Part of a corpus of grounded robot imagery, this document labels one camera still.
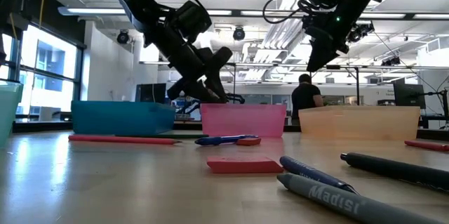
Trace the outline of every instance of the table surface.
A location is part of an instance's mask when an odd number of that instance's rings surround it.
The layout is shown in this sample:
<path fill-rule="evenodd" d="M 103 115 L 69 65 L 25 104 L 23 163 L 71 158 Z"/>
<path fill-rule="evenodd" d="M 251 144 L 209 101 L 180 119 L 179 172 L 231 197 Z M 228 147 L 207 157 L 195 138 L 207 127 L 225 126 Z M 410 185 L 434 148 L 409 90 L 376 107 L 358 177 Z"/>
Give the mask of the table surface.
<path fill-rule="evenodd" d="M 255 147 L 68 143 L 70 132 L 13 136 L 0 155 L 0 223 L 353 223 L 287 191 L 273 174 L 215 175 L 209 156 L 294 157 L 362 195 L 449 222 L 449 195 L 357 170 L 360 152 L 449 170 L 449 155 L 401 141 L 311 140 L 299 133 Z"/>

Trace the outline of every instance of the pink plastic bin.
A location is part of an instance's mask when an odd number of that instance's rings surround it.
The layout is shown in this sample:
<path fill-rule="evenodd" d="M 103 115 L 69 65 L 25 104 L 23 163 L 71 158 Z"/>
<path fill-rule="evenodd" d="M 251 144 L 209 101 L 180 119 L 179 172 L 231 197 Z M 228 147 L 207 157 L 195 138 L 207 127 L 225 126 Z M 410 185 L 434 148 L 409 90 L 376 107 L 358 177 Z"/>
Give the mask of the pink plastic bin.
<path fill-rule="evenodd" d="M 281 137 L 285 105 L 201 104 L 203 132 L 210 136 Z"/>

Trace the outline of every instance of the black shirt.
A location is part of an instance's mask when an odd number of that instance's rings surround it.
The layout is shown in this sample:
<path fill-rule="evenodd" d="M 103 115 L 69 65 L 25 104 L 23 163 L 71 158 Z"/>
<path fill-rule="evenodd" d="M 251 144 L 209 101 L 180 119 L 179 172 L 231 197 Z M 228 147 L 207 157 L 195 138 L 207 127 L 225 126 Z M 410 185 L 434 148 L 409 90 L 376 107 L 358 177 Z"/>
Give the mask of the black shirt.
<path fill-rule="evenodd" d="M 292 119 L 298 119 L 298 110 L 314 108 L 314 96 L 321 95 L 320 89 L 313 84 L 300 84 L 292 93 Z"/>

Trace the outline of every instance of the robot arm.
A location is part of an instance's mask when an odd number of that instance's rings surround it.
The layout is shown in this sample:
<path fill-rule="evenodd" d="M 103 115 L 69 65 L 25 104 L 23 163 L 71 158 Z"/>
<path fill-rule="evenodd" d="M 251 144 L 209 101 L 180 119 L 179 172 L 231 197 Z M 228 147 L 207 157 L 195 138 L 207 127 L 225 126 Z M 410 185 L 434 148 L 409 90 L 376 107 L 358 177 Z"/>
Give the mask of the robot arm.
<path fill-rule="evenodd" d="M 227 97 L 220 81 L 220 69 L 231 58 L 228 48 L 215 54 L 209 48 L 195 48 L 200 32 L 211 25 L 209 14 L 199 3 L 191 1 L 175 10 L 155 0 L 119 0 L 137 31 L 142 32 L 145 46 L 154 44 L 182 78 L 168 89 L 168 97 L 176 99 L 181 91 L 207 103 L 225 103 Z M 204 84 L 198 79 L 206 76 Z"/>
<path fill-rule="evenodd" d="M 335 59 L 337 51 L 349 52 L 348 42 L 359 39 L 361 33 L 373 27 L 356 24 L 371 0 L 300 0 L 300 10 L 308 15 L 303 21 L 305 33 L 312 37 L 312 52 L 307 71 L 315 72 Z"/>

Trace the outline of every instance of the blue plastic bin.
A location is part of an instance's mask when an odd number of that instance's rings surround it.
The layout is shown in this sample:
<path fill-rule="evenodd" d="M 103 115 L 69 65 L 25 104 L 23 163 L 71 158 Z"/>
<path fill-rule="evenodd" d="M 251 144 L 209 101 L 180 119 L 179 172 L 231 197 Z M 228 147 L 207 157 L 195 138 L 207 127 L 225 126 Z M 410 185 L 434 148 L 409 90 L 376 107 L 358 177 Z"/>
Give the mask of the blue plastic bin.
<path fill-rule="evenodd" d="M 0 149 L 8 142 L 22 92 L 22 84 L 0 80 Z"/>
<path fill-rule="evenodd" d="M 147 136 L 173 130 L 175 108 L 146 102 L 72 101 L 79 134 Z"/>

